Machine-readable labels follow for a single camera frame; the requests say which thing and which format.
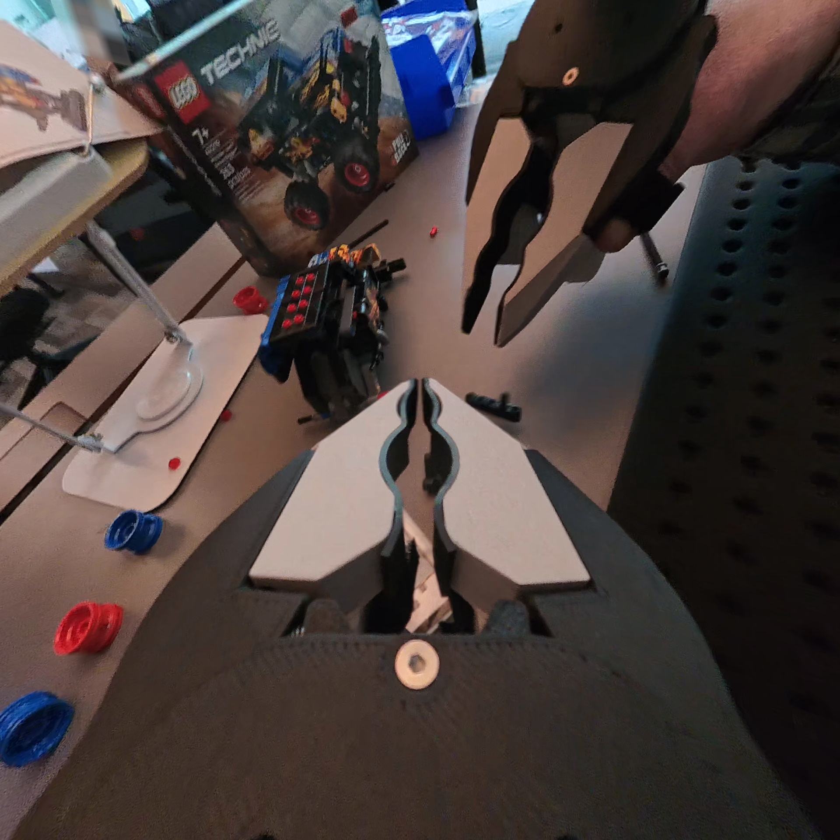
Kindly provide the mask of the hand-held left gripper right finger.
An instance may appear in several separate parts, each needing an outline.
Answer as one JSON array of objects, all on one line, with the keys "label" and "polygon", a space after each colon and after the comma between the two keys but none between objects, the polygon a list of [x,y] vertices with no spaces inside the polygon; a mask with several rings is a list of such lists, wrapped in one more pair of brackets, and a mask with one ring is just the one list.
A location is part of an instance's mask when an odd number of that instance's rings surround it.
[{"label": "hand-held left gripper right finger", "polygon": [[421,383],[430,444],[449,456],[434,496],[434,569],[449,631],[474,631],[498,602],[580,590],[592,578],[531,456],[508,432],[437,381]]}]

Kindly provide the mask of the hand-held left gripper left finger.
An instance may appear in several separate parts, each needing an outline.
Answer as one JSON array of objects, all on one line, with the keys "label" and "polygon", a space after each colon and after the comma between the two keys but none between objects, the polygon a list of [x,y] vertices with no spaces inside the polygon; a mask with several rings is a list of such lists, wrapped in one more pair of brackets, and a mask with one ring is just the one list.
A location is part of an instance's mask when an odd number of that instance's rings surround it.
[{"label": "hand-held left gripper left finger", "polygon": [[319,442],[249,570],[254,586],[362,611],[372,631],[402,631],[417,552],[396,484],[408,463],[417,382],[392,388]]}]

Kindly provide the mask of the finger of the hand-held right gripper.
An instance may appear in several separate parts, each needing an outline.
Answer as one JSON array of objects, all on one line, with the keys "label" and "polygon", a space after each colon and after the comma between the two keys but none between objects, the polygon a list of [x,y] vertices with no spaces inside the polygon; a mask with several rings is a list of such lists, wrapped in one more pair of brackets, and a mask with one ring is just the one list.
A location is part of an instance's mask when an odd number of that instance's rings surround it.
[{"label": "finger of the hand-held right gripper", "polygon": [[630,125],[595,125],[560,153],[549,209],[500,302],[497,347],[528,327],[564,283],[588,281],[599,270],[603,253],[584,227],[630,131]]},{"label": "finger of the hand-held right gripper", "polygon": [[534,142],[521,119],[501,119],[490,138],[467,202],[463,265],[463,331],[487,302],[499,266],[522,266],[551,198],[552,146]]}]

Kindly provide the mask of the blue black brick truck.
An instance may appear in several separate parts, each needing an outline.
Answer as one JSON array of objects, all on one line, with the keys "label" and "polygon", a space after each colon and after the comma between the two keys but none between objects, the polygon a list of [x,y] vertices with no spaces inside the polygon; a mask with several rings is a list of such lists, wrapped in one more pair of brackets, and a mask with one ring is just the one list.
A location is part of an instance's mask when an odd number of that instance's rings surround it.
[{"label": "blue black brick truck", "polygon": [[311,408],[299,425],[342,424],[381,397],[385,290],[405,269],[403,258],[385,259],[375,244],[341,245],[281,278],[257,360],[279,383],[297,375]]}]

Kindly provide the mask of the grey desk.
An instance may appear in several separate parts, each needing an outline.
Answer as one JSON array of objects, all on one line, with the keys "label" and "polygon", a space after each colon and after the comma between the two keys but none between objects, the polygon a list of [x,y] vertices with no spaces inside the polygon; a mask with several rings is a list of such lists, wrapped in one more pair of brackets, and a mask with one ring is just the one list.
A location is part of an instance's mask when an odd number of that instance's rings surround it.
[{"label": "grey desk", "polygon": [[[387,297],[391,346],[380,378],[391,387],[432,377],[452,393],[508,392],[522,407],[513,433],[536,448],[601,508],[610,499],[639,390],[671,301],[656,289],[644,251],[606,258],[596,277],[565,284],[504,349],[492,339],[497,301],[515,275],[501,266],[469,335],[460,331],[461,262],[469,149],[479,108],[456,112],[450,131],[421,142],[419,157],[339,241],[388,218],[374,236],[407,271]],[[439,227],[429,239],[432,226]],[[258,488],[315,445],[325,423],[308,413],[296,378],[281,385],[253,363],[161,514],[161,541],[143,557],[103,547],[116,508],[70,496],[72,452],[38,429],[2,429],[2,707],[35,690],[67,698],[76,715],[58,750],[27,768],[2,766],[2,838],[56,776],[107,692],[123,652],[154,600],[195,548]],[[124,615],[98,654],[57,656],[60,620],[80,602],[114,603]]]}]

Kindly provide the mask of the person's right hand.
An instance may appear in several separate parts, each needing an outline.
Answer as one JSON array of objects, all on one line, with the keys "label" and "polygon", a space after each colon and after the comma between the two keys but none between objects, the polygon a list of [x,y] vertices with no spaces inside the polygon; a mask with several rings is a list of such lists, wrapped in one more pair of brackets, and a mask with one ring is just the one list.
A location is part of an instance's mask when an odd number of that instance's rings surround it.
[{"label": "person's right hand", "polygon": [[658,168],[688,169],[743,153],[838,48],[838,1],[714,1],[717,43],[701,68],[689,118]]}]

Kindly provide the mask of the dark axle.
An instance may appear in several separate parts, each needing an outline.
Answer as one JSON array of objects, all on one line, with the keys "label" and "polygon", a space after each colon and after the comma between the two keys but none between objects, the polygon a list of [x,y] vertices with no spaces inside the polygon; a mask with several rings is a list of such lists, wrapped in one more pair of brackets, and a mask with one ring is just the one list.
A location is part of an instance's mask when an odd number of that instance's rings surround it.
[{"label": "dark axle", "polygon": [[658,248],[655,245],[650,233],[643,232],[639,235],[639,240],[644,249],[647,262],[653,273],[654,281],[659,287],[663,287],[669,278],[669,265],[665,262],[662,255],[660,255]]}]

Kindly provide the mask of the black T-shaped LEGO beam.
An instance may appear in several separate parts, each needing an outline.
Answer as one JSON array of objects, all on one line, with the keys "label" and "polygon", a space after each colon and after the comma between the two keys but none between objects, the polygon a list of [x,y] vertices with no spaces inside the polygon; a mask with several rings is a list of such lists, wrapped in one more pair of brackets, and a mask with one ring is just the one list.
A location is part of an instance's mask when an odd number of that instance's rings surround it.
[{"label": "black T-shaped LEGO beam", "polygon": [[491,397],[469,392],[465,395],[465,402],[477,411],[507,423],[519,424],[522,421],[522,408],[510,401],[508,393]]}]

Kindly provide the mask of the blue storage bin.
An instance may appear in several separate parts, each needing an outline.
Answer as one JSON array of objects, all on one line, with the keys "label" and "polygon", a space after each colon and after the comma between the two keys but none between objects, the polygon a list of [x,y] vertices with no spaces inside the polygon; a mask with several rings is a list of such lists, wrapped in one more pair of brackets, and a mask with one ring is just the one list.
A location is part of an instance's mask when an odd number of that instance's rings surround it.
[{"label": "blue storage bin", "polygon": [[478,11],[464,1],[412,1],[381,12],[417,140],[445,133],[471,79]]}]

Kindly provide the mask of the blue wheel hub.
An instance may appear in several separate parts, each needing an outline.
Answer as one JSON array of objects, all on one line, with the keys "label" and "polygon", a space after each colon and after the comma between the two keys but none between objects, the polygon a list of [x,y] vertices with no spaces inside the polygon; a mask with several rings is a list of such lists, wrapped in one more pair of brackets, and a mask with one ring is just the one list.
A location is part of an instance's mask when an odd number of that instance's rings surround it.
[{"label": "blue wheel hub", "polygon": [[75,708],[43,690],[12,701],[1,712],[1,761],[21,768],[54,752],[67,734]]},{"label": "blue wheel hub", "polygon": [[138,510],[121,512],[104,534],[104,547],[110,551],[128,551],[136,555],[149,552],[163,531],[161,517]]}]

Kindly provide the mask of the white book stand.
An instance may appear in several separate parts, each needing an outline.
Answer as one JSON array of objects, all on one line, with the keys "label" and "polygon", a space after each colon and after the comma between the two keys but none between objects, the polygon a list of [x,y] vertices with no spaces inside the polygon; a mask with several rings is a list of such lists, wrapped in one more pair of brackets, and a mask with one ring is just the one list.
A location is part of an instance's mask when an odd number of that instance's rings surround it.
[{"label": "white book stand", "polygon": [[[33,245],[49,213],[92,198],[114,166],[92,147],[24,161],[2,169],[2,256]],[[2,404],[2,414],[37,428],[78,454],[62,480],[65,492],[111,507],[149,512],[163,505],[217,424],[257,354],[265,314],[178,322],[96,222],[86,233],[114,274],[151,311],[164,339],[95,429],[70,434]],[[182,460],[176,471],[167,468]]]}]

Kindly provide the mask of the dark perforated panel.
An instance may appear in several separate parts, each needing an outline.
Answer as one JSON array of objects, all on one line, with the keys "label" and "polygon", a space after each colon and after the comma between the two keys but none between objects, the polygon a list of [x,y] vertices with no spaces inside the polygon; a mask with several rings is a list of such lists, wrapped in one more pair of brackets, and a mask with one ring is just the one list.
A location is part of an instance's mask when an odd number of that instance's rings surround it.
[{"label": "dark perforated panel", "polygon": [[839,174],[707,168],[608,511],[825,838],[839,805]]}]

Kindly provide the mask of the monster truck set box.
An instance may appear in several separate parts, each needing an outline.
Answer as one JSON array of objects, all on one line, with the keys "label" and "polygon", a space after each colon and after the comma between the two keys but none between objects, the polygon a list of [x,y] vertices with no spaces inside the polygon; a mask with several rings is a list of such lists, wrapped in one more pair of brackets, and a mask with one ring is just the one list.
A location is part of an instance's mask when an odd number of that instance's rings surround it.
[{"label": "monster truck set box", "polygon": [[323,251],[417,158],[382,2],[147,2],[118,91],[262,276]]}]

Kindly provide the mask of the small red wheel hub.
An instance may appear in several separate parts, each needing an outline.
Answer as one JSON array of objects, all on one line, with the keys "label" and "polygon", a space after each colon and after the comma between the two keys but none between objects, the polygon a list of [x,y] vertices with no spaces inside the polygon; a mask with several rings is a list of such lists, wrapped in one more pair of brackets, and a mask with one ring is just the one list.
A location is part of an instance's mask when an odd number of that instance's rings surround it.
[{"label": "small red wheel hub", "polygon": [[57,656],[98,654],[110,647],[123,623],[123,607],[114,603],[80,602],[60,620],[54,635]]}]

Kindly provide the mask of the open instruction booklet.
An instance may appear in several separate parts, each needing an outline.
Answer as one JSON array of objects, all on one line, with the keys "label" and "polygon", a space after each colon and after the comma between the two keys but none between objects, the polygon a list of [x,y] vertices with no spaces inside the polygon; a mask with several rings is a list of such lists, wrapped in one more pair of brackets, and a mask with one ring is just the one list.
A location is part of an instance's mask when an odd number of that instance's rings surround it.
[{"label": "open instruction booklet", "polygon": [[92,85],[88,74],[2,21],[2,169],[159,131],[110,87]]}]

